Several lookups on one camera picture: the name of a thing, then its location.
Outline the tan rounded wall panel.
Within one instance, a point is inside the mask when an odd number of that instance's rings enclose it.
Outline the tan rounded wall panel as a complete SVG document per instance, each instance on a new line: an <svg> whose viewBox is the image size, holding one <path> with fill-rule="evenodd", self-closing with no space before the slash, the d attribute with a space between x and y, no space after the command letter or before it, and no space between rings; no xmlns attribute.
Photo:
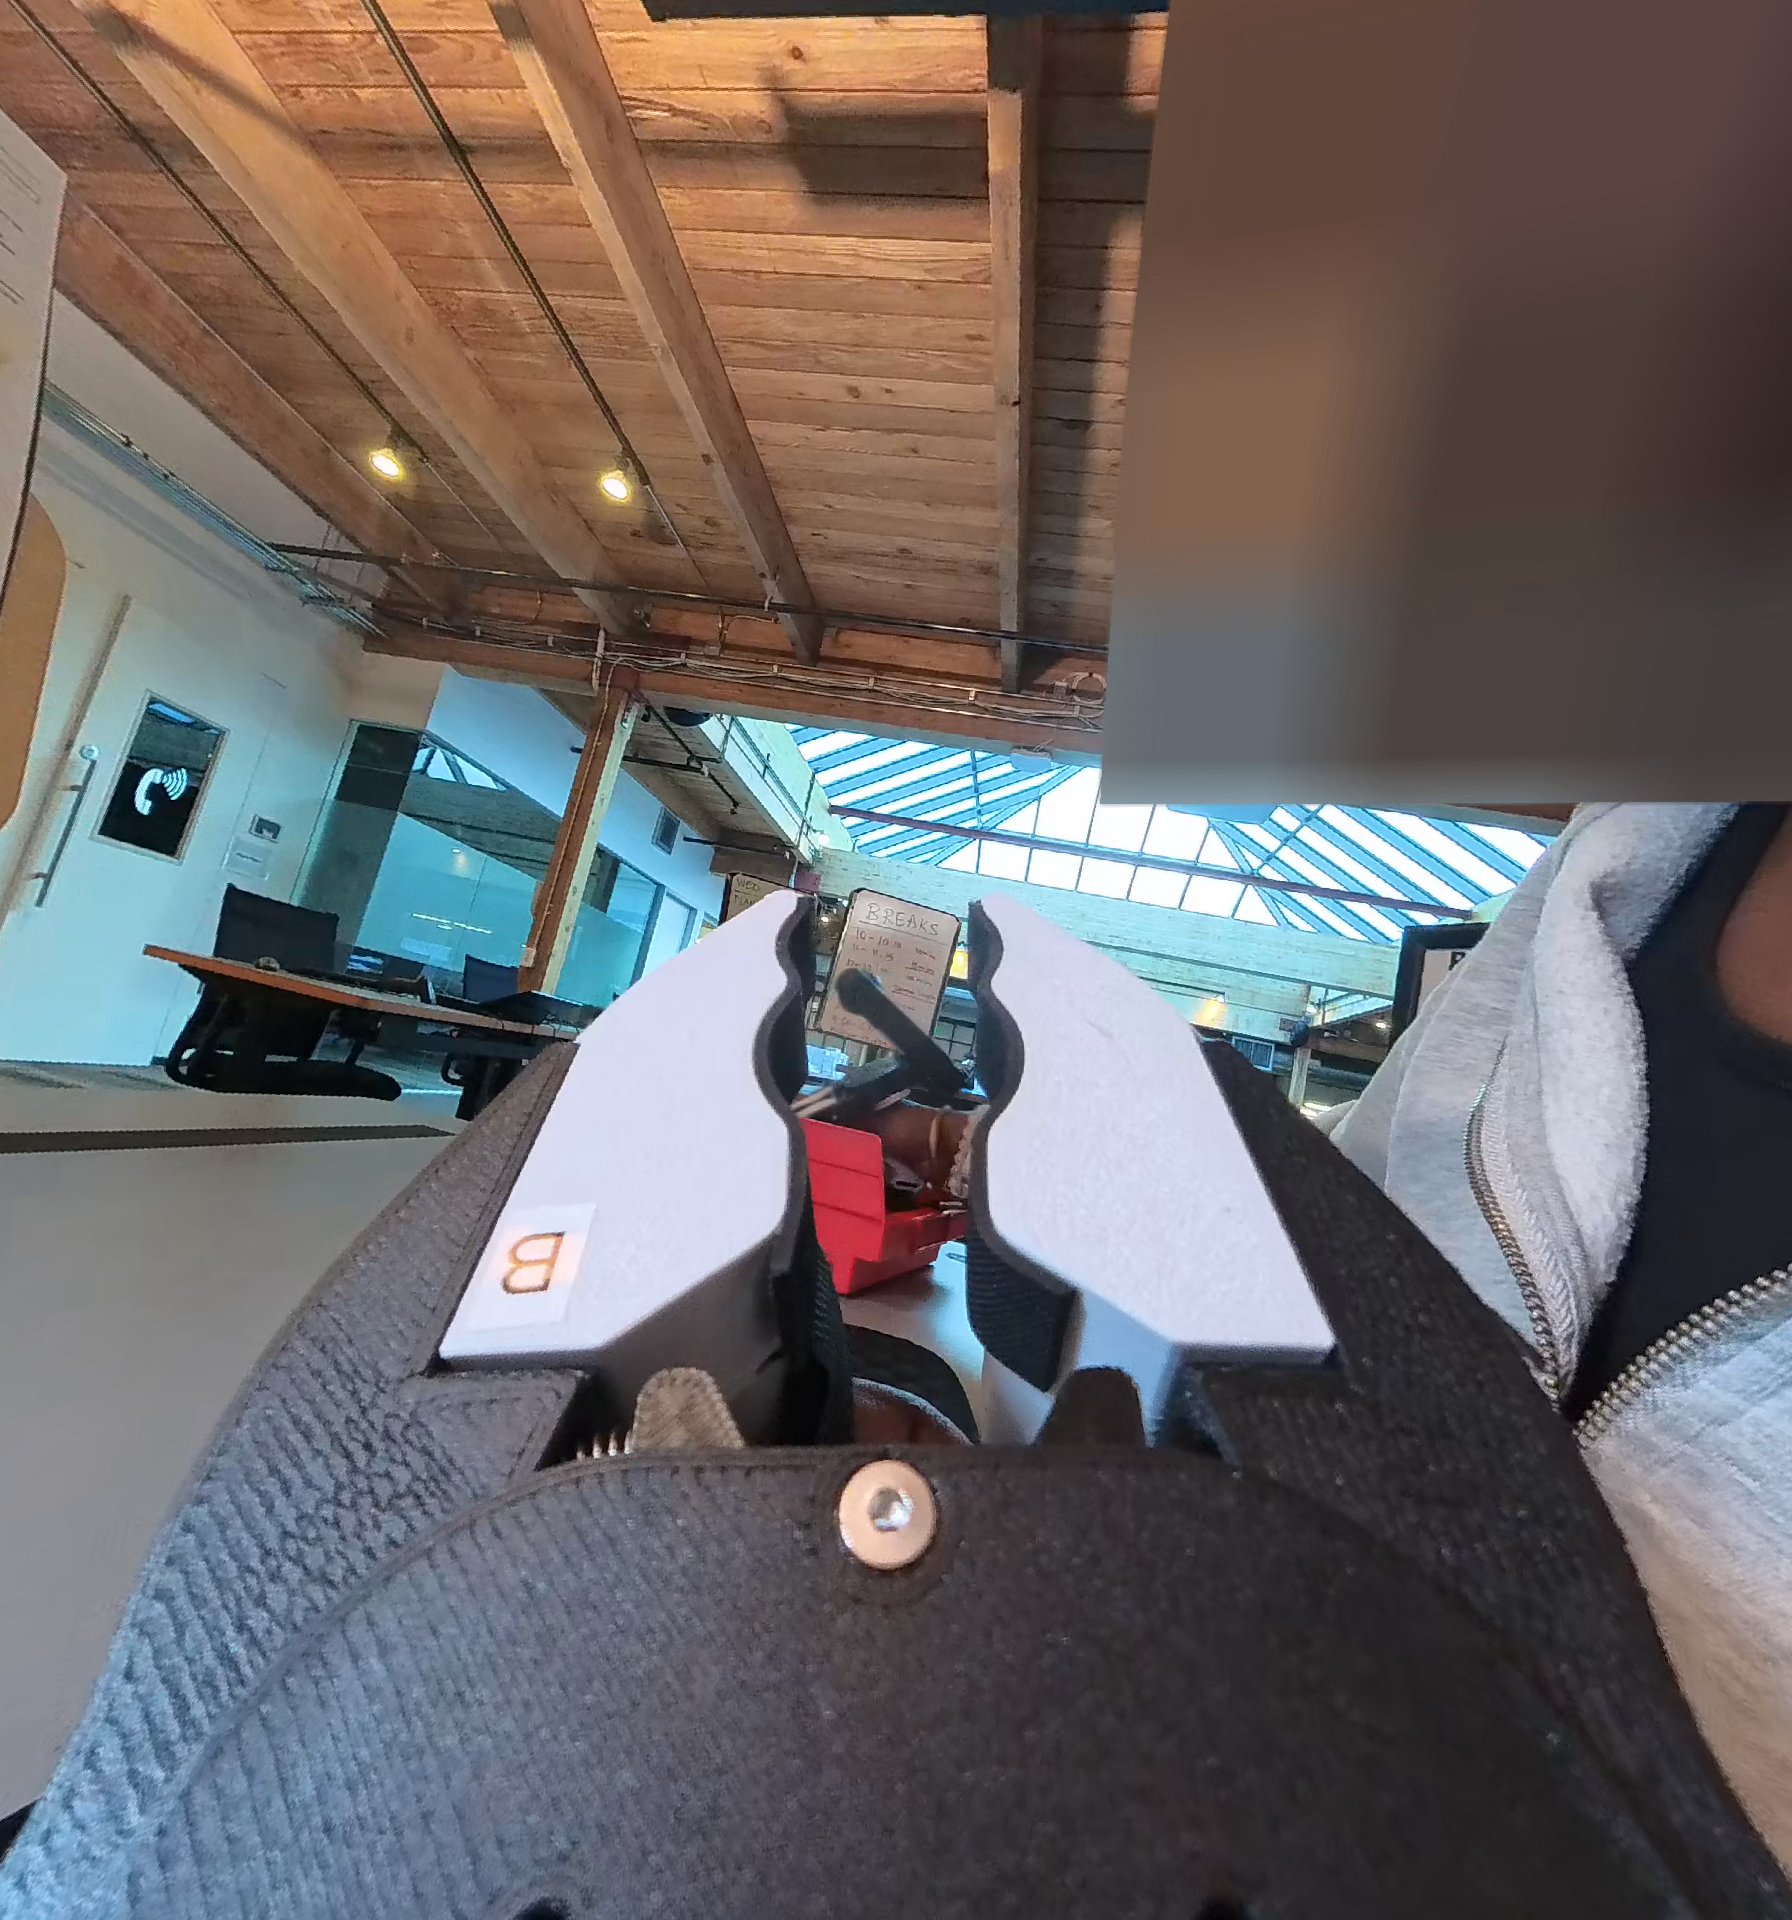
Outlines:
<svg viewBox="0 0 1792 1920"><path fill-rule="evenodd" d="M64 541L31 493L0 602L0 830L16 809L29 769L66 569Z"/></svg>

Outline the glass partition wall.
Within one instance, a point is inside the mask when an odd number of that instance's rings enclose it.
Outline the glass partition wall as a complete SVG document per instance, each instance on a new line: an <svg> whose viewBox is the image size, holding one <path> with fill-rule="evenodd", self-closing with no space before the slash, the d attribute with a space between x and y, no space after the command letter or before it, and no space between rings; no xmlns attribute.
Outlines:
<svg viewBox="0 0 1792 1920"><path fill-rule="evenodd" d="M714 875L686 871L681 821L638 802L599 840L550 996L609 1005L719 922ZM434 733L357 723L297 904L334 914L357 973L424 973L476 1001L524 963L555 809Z"/></svg>

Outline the wooden support post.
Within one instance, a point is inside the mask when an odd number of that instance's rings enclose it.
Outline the wooden support post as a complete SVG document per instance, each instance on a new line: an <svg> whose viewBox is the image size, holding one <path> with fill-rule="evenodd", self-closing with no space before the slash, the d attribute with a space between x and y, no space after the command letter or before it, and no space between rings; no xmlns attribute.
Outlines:
<svg viewBox="0 0 1792 1920"><path fill-rule="evenodd" d="M547 996L560 981L576 936L579 906L599 848L602 825L638 715L637 682L616 684L608 677L598 693L590 725L584 728L576 774L551 844L545 877L533 898L530 926L520 963L520 988L524 993Z"/></svg>

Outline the black ceiling pipe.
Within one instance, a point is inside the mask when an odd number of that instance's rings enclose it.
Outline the black ceiling pipe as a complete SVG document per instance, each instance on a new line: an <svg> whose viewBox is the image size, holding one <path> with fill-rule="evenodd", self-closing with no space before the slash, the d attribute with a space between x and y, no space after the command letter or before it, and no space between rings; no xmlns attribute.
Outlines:
<svg viewBox="0 0 1792 1920"><path fill-rule="evenodd" d="M645 589L645 587L626 587L613 582L602 582L592 579L567 577L555 572L524 569L524 568L490 568L476 563L456 563L456 562L428 562L418 557L396 557L376 551L351 551L337 550L326 546L306 546L274 541L266 546L268 554L285 557L290 562L318 562L318 563L353 563L353 565L375 565L383 573L405 577L415 572L431 572L449 577L456 582L477 584L486 589L536 589L542 593L562 593L583 599L596 596L617 596L634 600L638 605L665 605L692 611L727 611L743 616L766 616L775 619L790 618L808 618L816 619L826 627L866 627L891 634L909 634L921 638L942 638L942 639L975 639L986 642L996 649L1001 649L1006 642L1020 644L1024 649L1041 649L1067 653L1079 657L1104 659L1109 654L1109 644L1104 639L1067 639L1061 636L1050 636L1038 632L1023 632L1014 627L991 627L970 621L946 621L930 619L909 614L886 614L886 611L860 611L860 609L832 609L816 602L797 602L783 600L779 596L770 599L743 599L732 593L716 591L686 591L686 589Z"/></svg>

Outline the black shirt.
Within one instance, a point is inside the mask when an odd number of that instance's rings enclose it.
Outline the black shirt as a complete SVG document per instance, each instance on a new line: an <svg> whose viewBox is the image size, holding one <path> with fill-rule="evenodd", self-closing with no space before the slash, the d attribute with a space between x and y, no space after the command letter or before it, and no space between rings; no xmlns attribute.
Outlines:
<svg viewBox="0 0 1792 1920"><path fill-rule="evenodd" d="M1630 963L1644 1178L1576 1366L1576 1417L1679 1323L1792 1264L1792 1040L1736 1011L1720 973L1728 919L1791 815L1791 803L1741 806Z"/></svg>

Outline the person in grey hoodie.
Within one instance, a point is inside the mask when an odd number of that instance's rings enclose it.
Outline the person in grey hoodie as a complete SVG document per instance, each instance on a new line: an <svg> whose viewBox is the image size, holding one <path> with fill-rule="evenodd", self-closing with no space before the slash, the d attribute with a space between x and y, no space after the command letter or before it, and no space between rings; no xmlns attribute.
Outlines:
<svg viewBox="0 0 1792 1920"><path fill-rule="evenodd" d="M1644 1178L1630 963L1741 806L1583 803L1360 1097L1317 1125L1526 1341L1699 1727L1792 1883L1792 1264L1570 1412Z"/></svg>

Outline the black phone sign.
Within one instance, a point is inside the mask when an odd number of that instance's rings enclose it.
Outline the black phone sign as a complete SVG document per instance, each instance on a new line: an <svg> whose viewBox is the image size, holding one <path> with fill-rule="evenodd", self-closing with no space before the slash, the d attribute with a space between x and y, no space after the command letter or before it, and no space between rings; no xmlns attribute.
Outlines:
<svg viewBox="0 0 1792 1920"><path fill-rule="evenodd" d="M93 837L180 861L225 741L224 727L159 693L146 693Z"/></svg>

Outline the long wooden desk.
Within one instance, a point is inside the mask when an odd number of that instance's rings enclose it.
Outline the long wooden desk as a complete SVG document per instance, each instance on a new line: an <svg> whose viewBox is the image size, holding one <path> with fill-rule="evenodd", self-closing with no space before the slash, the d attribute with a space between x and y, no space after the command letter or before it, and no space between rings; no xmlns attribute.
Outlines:
<svg viewBox="0 0 1792 1920"><path fill-rule="evenodd" d="M414 996L396 996L376 988L357 986L356 982L324 981L302 973L264 971L257 965L235 963L222 955L195 954L180 947L140 947L145 957L167 963L182 969L196 981L222 988L237 988L249 996L290 996L313 999L326 1005L350 1008L381 1019L412 1019L447 1025L456 1030L488 1030L519 1039L571 1040L579 1043L580 1032L572 1025L533 1021L512 1016L490 1014L474 1005L431 1003Z"/></svg>

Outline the white door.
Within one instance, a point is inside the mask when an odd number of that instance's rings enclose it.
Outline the white door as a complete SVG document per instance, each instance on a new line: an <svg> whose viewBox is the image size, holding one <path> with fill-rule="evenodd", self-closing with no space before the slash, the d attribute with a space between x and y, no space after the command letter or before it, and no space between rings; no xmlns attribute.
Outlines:
<svg viewBox="0 0 1792 1920"><path fill-rule="evenodd" d="M0 828L0 1060L39 1025L61 936L76 943L72 867L117 774L117 725L97 717L133 594L72 568L15 811Z"/></svg>

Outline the black office chair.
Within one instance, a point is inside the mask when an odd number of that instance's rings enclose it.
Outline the black office chair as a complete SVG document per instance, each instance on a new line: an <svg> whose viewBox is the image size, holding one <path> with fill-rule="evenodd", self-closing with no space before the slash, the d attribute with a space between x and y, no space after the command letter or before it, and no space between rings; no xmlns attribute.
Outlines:
<svg viewBox="0 0 1792 1920"><path fill-rule="evenodd" d="M337 917L228 885L214 954L263 973L330 973ZM196 1008L163 1060L189 1089L353 1097L395 1103L401 1085L370 1067L316 1058L334 1008L203 979Z"/></svg>
<svg viewBox="0 0 1792 1920"><path fill-rule="evenodd" d="M455 996L452 1005L471 1005L488 1016L510 1025L545 1025L560 1032L580 1032L596 1010L524 991L520 971L486 963L476 954L462 963L462 996ZM476 1119L494 1099L501 1097L519 1074L544 1051L545 1040L524 1040L520 1037L494 1037L477 1029L468 1040L464 1053L452 1053L445 1060L445 1080L460 1091L456 1116Z"/></svg>

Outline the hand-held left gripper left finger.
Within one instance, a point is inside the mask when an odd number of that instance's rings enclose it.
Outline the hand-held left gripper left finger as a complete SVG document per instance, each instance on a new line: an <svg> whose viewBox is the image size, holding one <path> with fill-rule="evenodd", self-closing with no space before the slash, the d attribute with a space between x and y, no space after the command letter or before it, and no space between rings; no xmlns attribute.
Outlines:
<svg viewBox="0 0 1792 1920"><path fill-rule="evenodd" d="M745 1442L852 1438L803 1089L814 904L766 895L596 1019L440 1341L452 1369L572 1364L611 1412L707 1372Z"/></svg>

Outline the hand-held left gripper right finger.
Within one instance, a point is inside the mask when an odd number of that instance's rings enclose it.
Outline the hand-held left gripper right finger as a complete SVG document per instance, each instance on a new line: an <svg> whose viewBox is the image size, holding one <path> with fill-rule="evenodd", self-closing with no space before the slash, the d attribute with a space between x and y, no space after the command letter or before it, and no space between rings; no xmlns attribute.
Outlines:
<svg viewBox="0 0 1792 1920"><path fill-rule="evenodd" d="M1155 1433L1194 1363L1321 1364L1336 1337L1189 1021L1014 895L969 917L977 1075L964 1303L987 1434L1115 1369Z"/></svg>

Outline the black framed sign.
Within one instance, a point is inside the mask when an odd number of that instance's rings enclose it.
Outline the black framed sign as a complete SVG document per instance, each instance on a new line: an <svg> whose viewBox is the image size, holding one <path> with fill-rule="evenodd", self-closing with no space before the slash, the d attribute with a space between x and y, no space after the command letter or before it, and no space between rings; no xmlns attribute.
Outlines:
<svg viewBox="0 0 1792 1920"><path fill-rule="evenodd" d="M1489 922L1437 922L1409 926L1399 943L1389 1037L1402 1039L1424 1001L1482 943Z"/></svg>

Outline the red plastic box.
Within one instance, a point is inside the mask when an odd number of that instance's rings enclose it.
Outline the red plastic box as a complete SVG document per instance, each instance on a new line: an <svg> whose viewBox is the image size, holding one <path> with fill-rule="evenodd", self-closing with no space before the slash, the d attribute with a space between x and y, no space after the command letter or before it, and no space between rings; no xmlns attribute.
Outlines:
<svg viewBox="0 0 1792 1920"><path fill-rule="evenodd" d="M801 1127L817 1238L841 1296L913 1276L964 1237L964 1203L898 1170L875 1132L816 1116Z"/></svg>

